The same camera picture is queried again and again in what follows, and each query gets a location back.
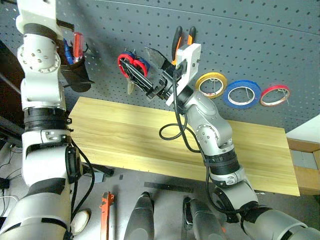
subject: gray floor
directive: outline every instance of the gray floor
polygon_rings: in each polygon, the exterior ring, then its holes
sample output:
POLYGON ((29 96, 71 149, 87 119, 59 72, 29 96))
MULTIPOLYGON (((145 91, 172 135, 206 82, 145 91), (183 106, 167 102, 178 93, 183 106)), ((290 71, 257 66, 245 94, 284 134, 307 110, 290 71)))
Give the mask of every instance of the gray floor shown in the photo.
MULTIPOLYGON (((12 159, 10 164, 0 169, 0 177, 7 177, 11 172, 21 167, 21 154, 11 153, 12 159)), ((7 163, 10 153, 7 149, 0 151, 0 164, 7 163)), ((24 184, 20 171, 16 171, 9 178, 10 188, 5 191, 5 195, 15 195, 22 198, 28 192, 28 187, 24 184)), ((90 185, 91 178, 82 176, 79 181, 77 201, 83 196, 90 185)), ((84 202, 81 209, 90 209, 91 218, 87 227, 74 239, 100 239, 100 217, 101 198, 103 192, 112 192, 115 194, 115 203, 110 207, 110 237, 111 240, 122 240, 125 234, 126 226, 133 207, 140 194, 144 191, 151 193, 154 199, 154 225, 156 240, 179 240, 182 233, 182 202, 185 196, 198 198, 207 202, 204 191, 204 183, 201 181, 169 177, 160 174, 148 173, 116 168, 112 177, 106 177, 104 182, 96 183, 84 202), (145 182, 188 187, 193 193, 162 190, 156 188, 144 187, 145 182)), ((320 230, 320 206, 313 196, 290 196, 266 192, 258 194, 260 204, 268 205, 274 209, 281 210, 294 218, 306 223, 309 227, 320 230)), ((15 205, 15 200, 5 198, 5 216, 15 205)), ((0 201, 0 211, 3 209, 3 202, 0 201)), ((230 240, 248 240, 236 223, 228 224, 222 214, 214 211, 221 224, 226 228, 227 238, 230 240)), ((188 240, 194 240, 193 233, 187 233, 188 240)))

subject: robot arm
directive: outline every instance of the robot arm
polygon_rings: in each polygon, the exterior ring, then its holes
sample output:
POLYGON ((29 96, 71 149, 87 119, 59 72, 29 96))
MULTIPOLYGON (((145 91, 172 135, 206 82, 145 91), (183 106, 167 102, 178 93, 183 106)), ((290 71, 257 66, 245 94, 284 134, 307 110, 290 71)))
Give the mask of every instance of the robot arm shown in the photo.
POLYGON ((25 73, 21 102, 22 176, 28 194, 10 211, 0 239, 70 239, 70 185, 82 175, 79 151, 71 145, 64 89, 58 80, 56 1, 19 0, 17 29, 23 45, 17 58, 25 73))
MULTIPOLYGON (((195 132, 204 165, 207 167, 206 190, 212 206, 226 214, 228 223, 240 222, 243 231, 255 240, 320 239, 320 232, 316 229, 307 227, 304 223, 281 211, 259 205, 257 195, 245 174, 245 170, 238 162, 229 123, 219 115, 216 105, 210 99, 185 85, 185 79, 182 83, 185 87, 180 89, 180 92, 177 91, 174 84, 179 87, 183 76, 195 75, 195 69, 192 66, 196 66, 196 72, 198 71, 197 65, 186 63, 186 61, 199 62, 200 53, 197 54, 197 47, 193 46, 194 44, 177 51, 176 67, 171 65, 157 50, 146 48, 152 62, 157 63, 163 72, 159 81, 162 85, 153 87, 147 79, 150 87, 145 92, 148 97, 157 95, 167 102, 171 98, 174 99, 180 130, 182 126, 181 123, 179 124, 181 121, 177 112, 180 111, 181 114, 187 116, 188 124, 195 132), (213 202, 211 194, 209 194, 209 179, 216 186, 214 193, 220 200, 220 207, 213 202)), ((123 61, 121 65, 135 84, 144 83, 146 78, 139 71, 133 70, 134 67, 130 63, 123 61)), ((213 232, 216 228, 205 222, 214 219, 208 212, 210 210, 194 200, 190 201, 190 207, 191 214, 196 216, 193 222, 193 225, 196 226, 195 236, 199 236, 199 239, 210 239, 209 236, 217 237, 217 232, 216 234, 213 232)))

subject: black tool holder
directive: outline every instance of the black tool holder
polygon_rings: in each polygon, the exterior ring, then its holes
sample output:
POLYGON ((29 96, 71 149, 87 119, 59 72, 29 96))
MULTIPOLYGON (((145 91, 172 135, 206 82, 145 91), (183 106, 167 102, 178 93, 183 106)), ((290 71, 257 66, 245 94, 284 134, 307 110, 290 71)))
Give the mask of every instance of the black tool holder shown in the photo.
POLYGON ((71 65, 61 65, 61 73, 67 81, 67 87, 71 87, 73 91, 84 93, 91 88, 91 84, 95 83, 89 79, 85 58, 71 65))

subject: red tape roll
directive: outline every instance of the red tape roll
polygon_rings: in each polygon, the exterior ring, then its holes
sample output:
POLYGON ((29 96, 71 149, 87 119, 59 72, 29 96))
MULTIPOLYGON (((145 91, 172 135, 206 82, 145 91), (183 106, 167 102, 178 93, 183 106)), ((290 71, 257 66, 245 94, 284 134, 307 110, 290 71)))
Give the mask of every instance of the red tape roll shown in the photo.
POLYGON ((290 89, 286 85, 271 86, 271 87, 268 87, 267 89, 265 89, 261 93, 260 103, 261 103, 261 105, 263 105, 265 107, 275 107, 275 106, 278 106, 278 105, 282 104, 283 102, 285 102, 289 98, 290 94, 291 94, 290 89), (286 93, 284 92, 283 93, 284 96, 281 99, 277 100, 277 101, 265 102, 264 101, 264 96, 266 96, 268 93, 270 93, 272 91, 275 91, 275 90, 285 90, 286 93))

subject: blue tape roll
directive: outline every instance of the blue tape roll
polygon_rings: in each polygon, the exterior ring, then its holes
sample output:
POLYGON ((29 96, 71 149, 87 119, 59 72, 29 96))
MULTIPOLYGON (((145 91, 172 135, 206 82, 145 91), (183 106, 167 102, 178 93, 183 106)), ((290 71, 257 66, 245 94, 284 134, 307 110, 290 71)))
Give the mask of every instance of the blue tape roll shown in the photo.
POLYGON ((258 84, 256 84, 254 81, 238 80, 238 81, 230 83, 226 87, 222 98, 223 98, 223 101, 229 107, 232 107, 232 108, 235 108, 235 109, 247 109, 247 108, 250 108, 250 107, 256 105, 259 102, 260 96, 261 96, 261 89, 258 86, 258 84), (237 89, 237 88, 248 88, 248 89, 250 89, 254 93, 254 97, 251 100, 249 100, 248 102, 239 102, 239 103, 235 102, 234 100, 232 100, 229 97, 229 95, 230 95, 230 92, 232 90, 237 89))

